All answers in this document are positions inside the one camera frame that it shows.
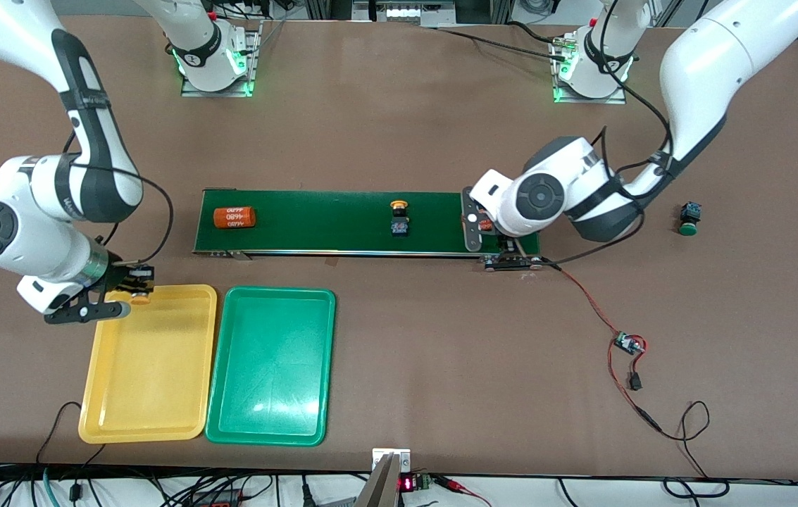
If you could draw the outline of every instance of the brown table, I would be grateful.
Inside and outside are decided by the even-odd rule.
[[[446,472],[694,474],[622,400],[606,371],[608,330],[554,270],[190,253],[203,187],[457,192],[602,125],[622,165],[662,136],[643,106],[556,105],[546,61],[401,23],[289,23],[253,99],[181,99],[151,19],[65,23],[92,51],[135,163],[176,203],[158,282],[221,295],[239,284],[325,287],[339,298],[321,446],[199,437],[109,446],[99,461],[363,470],[372,447],[407,446],[415,466]],[[472,31],[540,48],[517,29]],[[659,105],[659,61],[676,36],[650,30],[638,48],[631,84]],[[0,164],[58,153],[69,129],[48,84],[0,62]],[[697,237],[673,231],[687,200],[704,205]],[[165,213],[146,189],[113,249],[151,250]],[[566,220],[543,245],[556,258],[589,246]],[[640,405],[675,431],[689,401],[708,403],[711,427],[691,450],[711,475],[798,478],[798,47],[740,91],[723,134],[651,206],[637,238],[568,269],[615,324],[649,338]],[[45,325],[17,281],[0,270],[0,461],[31,461],[57,408],[81,399],[94,331]],[[623,375],[626,356],[616,356]],[[91,452],[68,413],[45,458]]]

